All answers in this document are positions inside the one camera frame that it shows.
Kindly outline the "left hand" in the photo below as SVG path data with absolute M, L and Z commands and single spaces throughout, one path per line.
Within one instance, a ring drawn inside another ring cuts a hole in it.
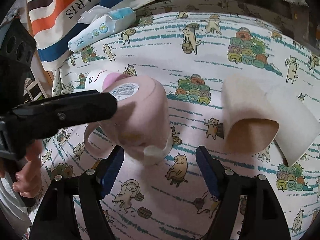
M 13 190 L 20 196 L 34 198 L 41 189 L 41 160 L 42 142 L 35 140 L 26 148 L 27 161 L 20 171 L 15 174 L 16 182 Z

